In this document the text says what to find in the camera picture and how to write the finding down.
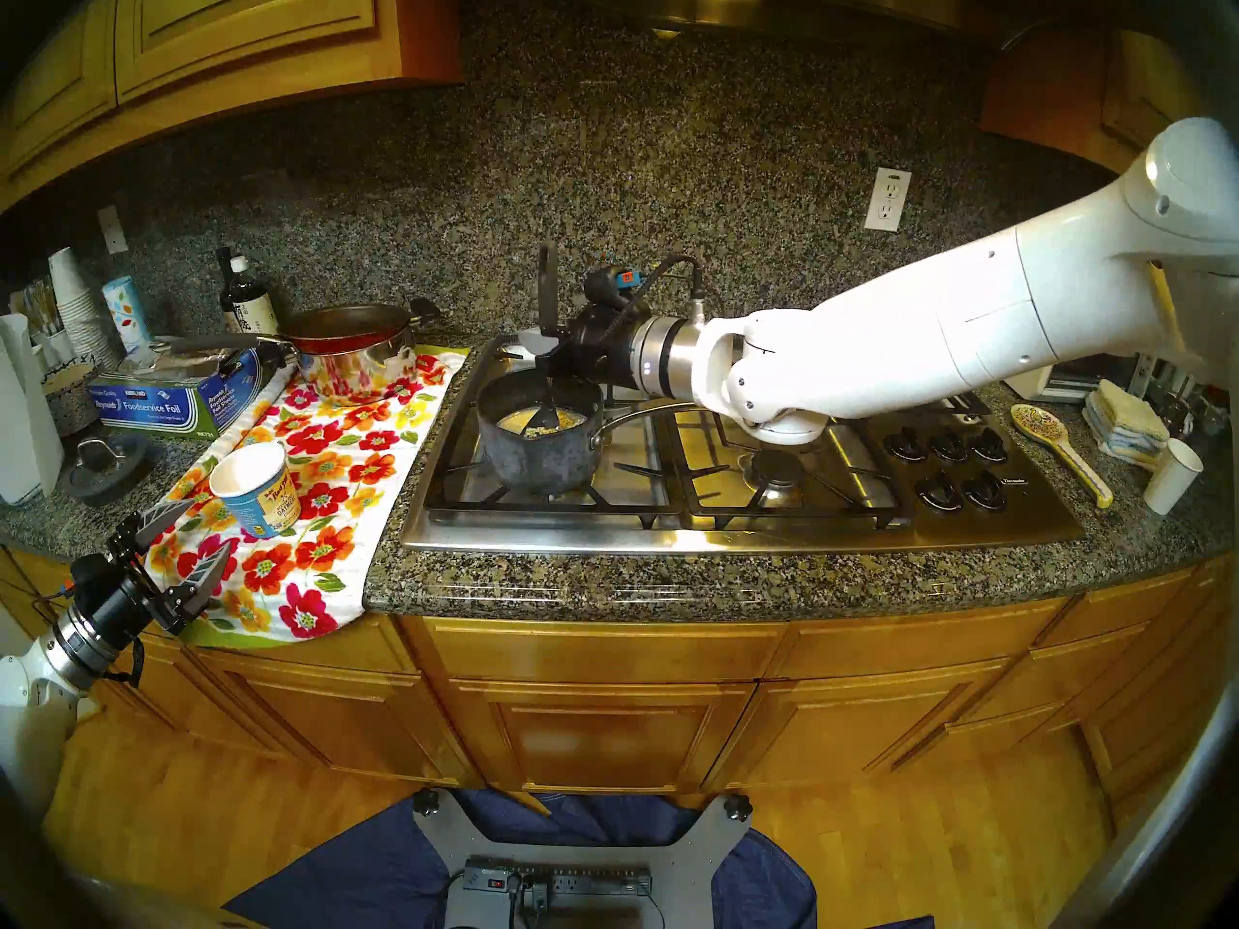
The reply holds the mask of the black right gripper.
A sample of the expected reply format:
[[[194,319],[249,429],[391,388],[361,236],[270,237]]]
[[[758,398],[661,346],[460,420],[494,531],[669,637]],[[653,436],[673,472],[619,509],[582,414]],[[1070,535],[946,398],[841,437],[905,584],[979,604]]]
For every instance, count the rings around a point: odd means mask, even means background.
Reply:
[[[638,389],[632,369],[637,331],[647,323],[647,303],[622,311],[612,305],[590,302],[567,325],[566,348],[556,348],[555,336],[539,328],[518,331],[518,346],[525,351],[550,351],[535,357],[535,368],[549,379],[577,378],[600,385]]]

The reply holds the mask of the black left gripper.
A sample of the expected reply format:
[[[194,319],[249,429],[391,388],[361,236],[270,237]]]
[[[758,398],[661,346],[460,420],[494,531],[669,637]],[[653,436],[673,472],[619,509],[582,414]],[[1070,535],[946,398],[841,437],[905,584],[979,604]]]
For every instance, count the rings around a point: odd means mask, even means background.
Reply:
[[[107,552],[90,555],[90,628],[102,639],[136,639],[151,622],[178,635],[198,619],[221,586],[233,556],[227,541],[169,590],[159,590],[144,555],[164,531],[192,507],[192,500],[164,500],[125,517],[107,540]]]

